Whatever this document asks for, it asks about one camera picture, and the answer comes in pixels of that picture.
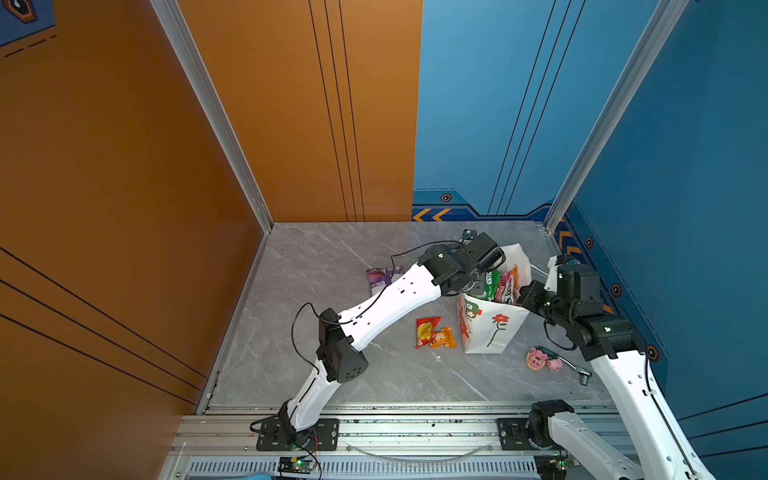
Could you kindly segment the orange Fox's fruits candy bag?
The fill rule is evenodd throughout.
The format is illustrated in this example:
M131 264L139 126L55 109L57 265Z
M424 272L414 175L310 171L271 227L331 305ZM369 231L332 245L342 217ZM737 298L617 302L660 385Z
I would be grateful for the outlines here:
M499 282L494 293L493 301L507 305L514 305L516 302L516 288L518 280L518 268L514 267L510 271L499 274Z

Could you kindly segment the white floral paper bag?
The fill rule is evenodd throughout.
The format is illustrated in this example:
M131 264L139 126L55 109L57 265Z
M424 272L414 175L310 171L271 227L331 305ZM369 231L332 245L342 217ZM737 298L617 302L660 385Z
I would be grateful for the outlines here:
M503 246L506 261L497 269L505 273L518 268L514 305L483 301L462 293L458 300L461 338L466 354L501 354L529 315L518 305L520 289L532 280L532 264L520 244Z

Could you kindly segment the purple white snack packet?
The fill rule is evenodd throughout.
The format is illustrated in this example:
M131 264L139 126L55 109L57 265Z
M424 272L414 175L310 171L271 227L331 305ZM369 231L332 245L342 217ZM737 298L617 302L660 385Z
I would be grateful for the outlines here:
M371 268L366 271L372 296L377 296L385 287L391 285L404 274L401 266L394 268Z

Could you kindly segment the green Fox's candy bag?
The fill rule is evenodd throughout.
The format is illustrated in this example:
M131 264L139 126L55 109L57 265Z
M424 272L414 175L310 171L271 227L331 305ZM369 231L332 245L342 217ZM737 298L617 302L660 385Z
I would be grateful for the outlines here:
M497 269L480 274L467 294L483 301L493 301L501 280Z

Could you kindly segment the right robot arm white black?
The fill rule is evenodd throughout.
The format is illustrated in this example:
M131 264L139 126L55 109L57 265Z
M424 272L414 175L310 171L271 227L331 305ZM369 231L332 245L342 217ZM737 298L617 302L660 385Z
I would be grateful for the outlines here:
M522 287L519 304L565 330L611 395L638 459L620 453L563 400L533 404L531 444L566 451L596 479L712 478L654 376L656 350L627 318L605 312L600 286L596 270L561 255L552 258L546 282Z

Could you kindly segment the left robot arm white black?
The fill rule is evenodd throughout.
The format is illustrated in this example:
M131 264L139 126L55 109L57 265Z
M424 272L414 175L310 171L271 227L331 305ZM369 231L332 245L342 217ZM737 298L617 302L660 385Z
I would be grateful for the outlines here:
M327 309L316 315L319 347L311 373L277 414L286 436L313 429L337 389L367 370L364 350L379 334L427 303L468 292L506 259L502 247L485 233L428 242L422 248L415 264L379 293L347 310Z

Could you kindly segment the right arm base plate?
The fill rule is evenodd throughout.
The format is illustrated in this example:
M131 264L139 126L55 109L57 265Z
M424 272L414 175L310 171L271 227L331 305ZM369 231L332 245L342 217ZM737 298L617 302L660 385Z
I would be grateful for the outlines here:
M531 442L529 421L526 418L499 418L496 420L502 451L530 451L538 447Z

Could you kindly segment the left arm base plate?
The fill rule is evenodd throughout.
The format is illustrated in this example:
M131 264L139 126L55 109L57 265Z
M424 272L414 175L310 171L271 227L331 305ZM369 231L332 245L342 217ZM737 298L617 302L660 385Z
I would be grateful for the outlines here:
M253 422L250 429L256 435L256 450L264 452L335 451L339 439L339 420L333 418L321 418L310 429L296 434L283 428L276 417Z

